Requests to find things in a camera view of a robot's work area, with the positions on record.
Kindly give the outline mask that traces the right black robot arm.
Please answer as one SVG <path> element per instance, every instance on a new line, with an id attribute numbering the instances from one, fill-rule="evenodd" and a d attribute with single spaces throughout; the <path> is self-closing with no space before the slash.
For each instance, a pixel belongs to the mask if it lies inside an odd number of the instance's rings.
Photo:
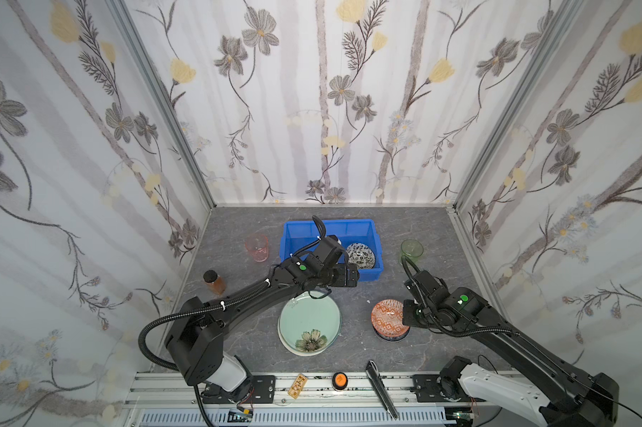
<path id="1" fill-rule="evenodd" d="M 590 375 L 549 352 L 508 322 L 469 288 L 448 290 L 426 270 L 405 270 L 412 297 L 404 325 L 471 338 L 492 350 L 524 380 L 496 374 L 456 356 L 439 372 L 436 390 L 446 400 L 484 400 L 537 426 L 613 426 L 619 386 L 608 375 Z"/>

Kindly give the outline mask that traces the red patterned bowl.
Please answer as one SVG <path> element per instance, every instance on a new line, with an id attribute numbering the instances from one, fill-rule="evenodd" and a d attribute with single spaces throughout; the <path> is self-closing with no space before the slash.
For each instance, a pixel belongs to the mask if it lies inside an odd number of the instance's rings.
<path id="1" fill-rule="evenodd" d="M 398 342 L 406 338 L 410 328 L 403 323 L 404 304 L 394 299 L 385 299 L 371 312 L 372 328 L 379 338 L 388 342 Z"/>

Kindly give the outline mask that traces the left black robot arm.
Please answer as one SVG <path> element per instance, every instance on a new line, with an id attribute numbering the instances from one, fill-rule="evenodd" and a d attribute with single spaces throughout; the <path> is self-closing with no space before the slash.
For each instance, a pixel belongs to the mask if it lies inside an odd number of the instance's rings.
<path id="1" fill-rule="evenodd" d="M 178 312 L 151 321 L 139 332 L 139 350 L 153 364 L 181 373 L 189 386 L 212 383 L 233 391 L 250 377 L 239 359 L 224 352 L 233 329 L 317 288 L 354 288 L 359 277 L 336 236 L 319 238 L 233 295 L 210 302 L 195 297 Z"/>

